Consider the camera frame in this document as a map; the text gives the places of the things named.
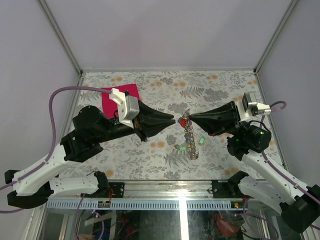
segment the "floral tablecloth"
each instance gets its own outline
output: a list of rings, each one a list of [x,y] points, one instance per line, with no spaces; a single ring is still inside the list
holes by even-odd
[[[137,84],[140,98],[147,106],[172,114],[176,120],[189,108],[190,113],[205,112],[240,100],[244,92],[253,91],[257,100],[262,101],[252,71],[87,72],[83,85],[104,88],[132,83]],[[101,94],[82,91],[75,114],[88,105],[102,110]],[[104,151],[61,176],[80,177],[102,171],[109,179],[117,180],[222,180],[242,170],[256,179],[262,178],[228,153],[228,134],[211,137],[196,124],[193,127],[199,151],[196,160],[190,160],[186,152],[174,147],[185,143],[184,130],[177,123],[147,142],[130,135],[102,143]],[[200,146],[201,136],[205,143]],[[281,164],[273,138],[266,152]]]

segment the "cable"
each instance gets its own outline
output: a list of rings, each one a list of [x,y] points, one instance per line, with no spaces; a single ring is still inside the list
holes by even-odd
[[[15,210],[9,210],[9,211],[2,211],[0,210],[0,214],[14,214],[14,213],[17,213],[17,212],[20,212],[24,210],[23,208],[18,208],[18,209],[15,209]]]
[[[109,204],[110,204],[110,207],[111,207],[111,199],[112,199],[112,195],[114,194],[114,190],[112,188],[109,189]]]
[[[214,193],[214,192],[213,192],[213,189],[212,189],[212,186],[209,187],[209,188],[207,189],[207,191],[208,191],[208,193],[210,193],[210,194],[213,194],[213,193]]]
[[[78,238],[78,233],[77,233],[77,218],[78,218],[79,208],[80,208],[81,203],[82,203],[82,201],[84,200],[84,198],[85,198],[85,194],[82,195],[82,198],[81,198],[78,206],[76,207],[75,215],[74,215],[74,219],[73,219],[73,231],[74,231],[75,238],[76,238],[77,240],[79,240],[79,238]]]
[[[272,108],[277,104],[282,104],[281,107],[279,108]],[[272,112],[278,112],[283,110],[285,107],[287,106],[287,103],[285,101],[276,101],[275,103],[270,105],[271,111]],[[265,120],[265,116],[262,116],[261,118],[261,123],[263,123]],[[294,182],[292,179],[290,179],[289,177],[287,177],[286,175],[284,175],[279,169],[276,168],[275,165],[273,165],[269,160],[268,157],[265,153],[265,151],[262,151],[261,153],[263,155],[263,158],[266,160],[266,162],[270,165],[270,167],[273,168],[273,170],[275,170],[280,176],[282,176],[285,180],[287,180],[289,183],[291,183],[295,188],[299,189],[301,192],[303,192],[304,194],[306,194],[309,198],[311,198],[312,200],[314,200],[317,204],[320,205],[320,201],[318,199],[316,199],[314,196],[312,196],[310,193],[308,193],[306,190],[304,190],[300,185],[298,185],[296,182]]]
[[[282,104],[282,106],[281,107],[272,108],[272,107],[274,107],[275,105],[278,105],[278,104]],[[276,101],[276,102],[274,102],[274,103],[272,103],[270,105],[270,109],[271,109],[272,113],[279,112],[279,111],[285,109],[286,107],[287,107],[287,103],[285,101]]]
[[[260,128],[261,128],[261,125],[262,125],[265,130],[267,130],[269,133],[271,133],[271,131],[267,128],[267,126],[262,121],[251,120],[251,121],[248,122],[248,124],[250,125],[253,122],[259,123],[260,124]]]
[[[94,213],[94,214],[96,214],[96,215],[100,218],[101,223],[102,223],[102,230],[101,230],[101,234],[100,234],[100,237],[98,238],[98,240],[101,240],[102,237],[103,237],[103,235],[104,235],[104,232],[105,232],[105,222],[104,222],[104,219],[103,219],[102,216],[101,216],[99,213],[97,213],[95,210],[93,210],[93,211],[88,210],[87,212]]]
[[[312,227],[312,228],[314,228],[314,229],[316,229],[316,230],[320,231],[320,227],[318,227],[318,226],[315,226],[315,225],[311,224],[311,225],[310,225],[310,227]]]
[[[65,86],[65,87],[61,87],[57,90],[55,90],[49,99],[49,115],[50,115],[50,121],[51,121],[51,128],[52,128],[52,142],[51,142],[51,147],[49,150],[48,155],[45,157],[44,161],[42,163],[40,163],[37,167],[35,167],[34,169],[32,169],[31,171],[27,172],[26,174],[22,175],[21,177],[19,177],[17,179],[17,181],[12,181],[6,185],[3,185],[0,187],[0,191],[3,189],[6,189],[14,184],[16,184],[18,181],[21,181],[23,179],[25,179],[26,177],[28,177],[29,175],[33,174],[34,172],[38,171],[40,168],[42,168],[46,163],[48,162],[50,157],[52,156],[54,150],[55,150],[55,146],[56,146],[56,139],[57,139],[57,133],[56,133],[56,125],[55,125],[55,119],[54,119],[54,113],[53,113],[53,100],[55,98],[55,96],[58,93],[64,92],[64,91],[68,91],[68,90],[85,90],[85,91],[94,91],[94,92],[100,92],[100,93],[105,93],[105,94],[111,94],[110,90],[106,90],[106,89],[102,89],[102,88],[97,88],[97,87],[90,87],[90,86]],[[1,211],[0,214],[10,214],[10,213],[16,213],[16,211],[11,212],[11,211]]]
[[[243,219],[245,220],[246,224],[248,224],[249,228],[257,235],[259,236],[259,238],[262,238],[263,240],[278,240],[279,239],[279,233],[276,229],[276,227],[270,222],[268,221],[267,219],[261,217],[261,216],[258,216],[258,215],[255,215],[255,214],[252,214],[252,213],[246,213],[246,208],[247,208],[247,205],[248,205],[248,202],[249,200],[252,199],[252,197],[248,197],[247,200],[244,202],[244,205],[243,205],[243,213],[239,214],[239,215],[242,215],[243,216]],[[262,235],[260,235],[260,233],[255,230],[254,227],[252,227],[252,225],[249,223],[248,219],[247,219],[247,216],[252,216],[252,217],[255,217],[257,219],[260,219],[260,220],[263,220],[267,223],[268,226],[272,227],[275,231],[275,234],[276,234],[276,237],[275,238],[266,238]]]
[[[247,234],[245,234],[244,232],[242,232],[242,235],[246,236],[248,239],[252,239],[252,240],[261,240],[261,238],[256,238],[256,237],[252,237],[252,236],[249,236]]]

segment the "red cloth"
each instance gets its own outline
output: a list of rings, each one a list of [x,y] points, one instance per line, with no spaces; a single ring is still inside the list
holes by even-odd
[[[130,96],[136,97],[138,100],[140,100],[138,88],[135,83],[122,85],[122,86],[114,86],[114,87],[102,87],[102,89],[106,89],[110,91],[111,89],[118,89],[120,92],[123,92],[123,93],[128,91]],[[109,119],[111,119],[114,117],[114,112],[118,110],[118,106],[114,101],[110,100],[109,94],[102,93],[101,95],[102,95],[102,111]]]

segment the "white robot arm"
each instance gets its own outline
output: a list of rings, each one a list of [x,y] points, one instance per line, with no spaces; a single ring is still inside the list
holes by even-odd
[[[108,196],[109,183],[103,172],[96,171],[79,178],[57,176],[100,153],[103,150],[100,143],[131,134],[146,141],[176,122],[173,115],[154,110],[116,88],[109,97],[118,106],[114,118],[107,118],[95,106],[84,107],[72,120],[75,129],[61,139],[49,159],[44,156],[24,170],[5,173],[5,182],[13,187],[7,195],[10,206],[30,209],[44,204],[49,198],[79,194]]]
[[[256,170],[271,185],[239,171],[229,178],[229,189],[234,191],[236,185],[241,193],[270,206],[292,229],[302,233],[320,216],[320,187],[308,186],[270,157],[264,157],[263,151],[269,146],[271,132],[263,123],[264,129],[252,125],[257,121],[251,119],[271,112],[269,105],[257,102],[253,92],[246,92],[242,101],[231,101],[207,112],[190,114],[189,119],[210,136],[232,134],[233,137],[227,137],[228,152]]]

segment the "gray wall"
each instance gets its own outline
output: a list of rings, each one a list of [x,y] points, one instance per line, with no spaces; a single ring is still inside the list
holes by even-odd
[[[301,0],[259,76],[267,102],[285,100],[272,114],[290,171],[320,185],[320,1]]]
[[[57,88],[75,85],[77,75],[35,0],[0,2],[0,185],[8,169],[21,170],[51,144],[48,102]],[[58,134],[71,92],[54,101]],[[0,210],[7,193],[0,192]],[[1,239],[20,240],[31,210],[0,214]]]
[[[47,2],[83,69],[253,69],[291,0]]]

